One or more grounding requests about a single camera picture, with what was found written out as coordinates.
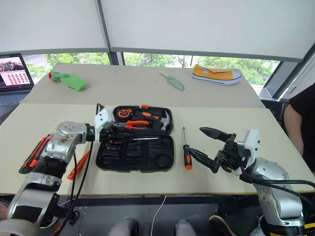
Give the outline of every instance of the person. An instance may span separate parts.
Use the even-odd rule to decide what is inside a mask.
[[[292,143],[315,175],[315,84],[289,100],[284,125]]]
[[[136,219],[125,217],[117,222],[107,236],[138,236],[139,224]],[[175,226],[175,236],[197,236],[190,223],[180,220]]]

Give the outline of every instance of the yellow sneaker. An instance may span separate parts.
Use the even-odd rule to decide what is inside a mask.
[[[238,71],[207,69],[197,64],[193,69],[192,77],[199,81],[208,81],[219,85],[233,85],[240,82],[242,75]]]

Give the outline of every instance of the laptop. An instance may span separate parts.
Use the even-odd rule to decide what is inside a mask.
[[[0,55],[0,117],[14,110],[33,87],[20,53]]]

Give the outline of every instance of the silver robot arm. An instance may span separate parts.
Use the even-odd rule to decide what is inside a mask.
[[[7,219],[0,222],[1,236],[35,236],[39,227],[51,223],[58,215],[59,195],[56,192],[76,146],[86,141],[99,142],[101,130],[108,129],[113,122],[109,110],[103,108],[95,116],[94,126],[70,121],[58,125],[38,163],[13,198]]]
[[[257,157],[259,151],[259,131],[247,130],[235,142],[236,134],[226,134],[217,129],[202,127],[200,130],[207,136],[225,142],[215,159],[206,154],[187,148],[188,152],[200,163],[216,173],[221,166],[225,171],[242,178],[241,167],[260,180],[289,180],[286,170],[276,162]],[[294,232],[299,235],[304,228],[303,206],[299,197],[279,189],[253,183],[257,190],[259,202],[265,220],[271,231],[282,235],[284,232]],[[275,184],[288,190],[293,190],[290,184]]]

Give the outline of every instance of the black shirt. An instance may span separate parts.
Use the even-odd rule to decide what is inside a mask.
[[[311,171],[315,170],[315,84],[289,100],[302,116],[301,133],[304,143],[303,158]]]

